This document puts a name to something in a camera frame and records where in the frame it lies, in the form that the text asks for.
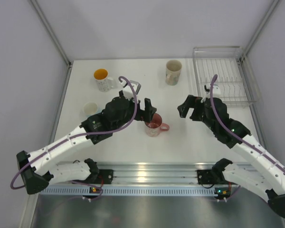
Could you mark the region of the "pink patterned mug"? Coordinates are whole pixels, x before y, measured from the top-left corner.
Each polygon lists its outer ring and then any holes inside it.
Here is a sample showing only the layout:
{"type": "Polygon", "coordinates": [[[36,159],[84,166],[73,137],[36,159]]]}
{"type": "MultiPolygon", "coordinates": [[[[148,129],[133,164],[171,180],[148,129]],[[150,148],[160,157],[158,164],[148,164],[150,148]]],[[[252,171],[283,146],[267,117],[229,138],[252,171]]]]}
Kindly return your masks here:
{"type": "Polygon", "coordinates": [[[156,137],[161,132],[169,131],[170,126],[162,122],[162,117],[155,113],[150,122],[145,122],[145,132],[150,137],[156,137]]]}

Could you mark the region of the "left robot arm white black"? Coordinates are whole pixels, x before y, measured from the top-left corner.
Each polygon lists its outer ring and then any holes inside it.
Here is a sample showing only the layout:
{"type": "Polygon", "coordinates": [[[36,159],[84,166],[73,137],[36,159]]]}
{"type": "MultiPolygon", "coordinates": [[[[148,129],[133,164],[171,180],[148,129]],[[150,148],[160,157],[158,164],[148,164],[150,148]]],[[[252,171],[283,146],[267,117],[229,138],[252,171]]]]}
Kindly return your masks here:
{"type": "Polygon", "coordinates": [[[66,136],[37,151],[19,152],[18,168],[27,194],[36,194],[49,185],[66,181],[100,183],[100,170],[92,159],[64,164],[62,160],[111,137],[131,120],[149,122],[157,109],[149,98],[145,98],[144,104],[142,110],[139,103],[120,91],[100,113],[88,117],[66,136]]]}

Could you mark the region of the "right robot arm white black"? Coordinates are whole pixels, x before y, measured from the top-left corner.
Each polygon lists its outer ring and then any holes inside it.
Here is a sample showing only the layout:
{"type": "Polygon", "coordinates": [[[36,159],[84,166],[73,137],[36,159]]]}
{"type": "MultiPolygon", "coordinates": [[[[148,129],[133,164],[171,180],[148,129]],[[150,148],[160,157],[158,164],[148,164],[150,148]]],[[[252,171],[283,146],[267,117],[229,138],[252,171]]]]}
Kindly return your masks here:
{"type": "Polygon", "coordinates": [[[219,99],[187,96],[178,106],[185,118],[204,123],[216,139],[249,162],[259,175],[253,175],[228,159],[216,162],[210,174],[216,183],[232,182],[246,188],[267,202],[277,215],[285,218],[285,166],[267,152],[251,132],[239,121],[229,117],[227,106],[219,99]]]}

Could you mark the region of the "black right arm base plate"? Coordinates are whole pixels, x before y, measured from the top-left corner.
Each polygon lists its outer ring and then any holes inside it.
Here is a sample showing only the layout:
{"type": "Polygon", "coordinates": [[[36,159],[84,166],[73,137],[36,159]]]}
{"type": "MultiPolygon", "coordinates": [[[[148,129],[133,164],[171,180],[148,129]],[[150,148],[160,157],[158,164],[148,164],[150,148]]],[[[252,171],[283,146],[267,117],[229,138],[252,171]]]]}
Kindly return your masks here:
{"type": "Polygon", "coordinates": [[[228,184],[223,175],[213,170],[197,170],[198,184],[206,189],[210,189],[217,184],[228,184]]]}

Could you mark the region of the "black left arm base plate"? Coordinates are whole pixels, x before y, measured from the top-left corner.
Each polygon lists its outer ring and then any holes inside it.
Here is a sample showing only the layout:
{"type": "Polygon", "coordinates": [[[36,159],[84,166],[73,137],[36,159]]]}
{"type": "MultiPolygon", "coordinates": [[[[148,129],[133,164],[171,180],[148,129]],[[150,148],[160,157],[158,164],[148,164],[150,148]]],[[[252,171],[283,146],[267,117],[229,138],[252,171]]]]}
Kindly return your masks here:
{"type": "Polygon", "coordinates": [[[97,163],[92,159],[86,159],[90,175],[84,180],[87,184],[111,184],[114,171],[110,169],[99,169],[97,163]]]}

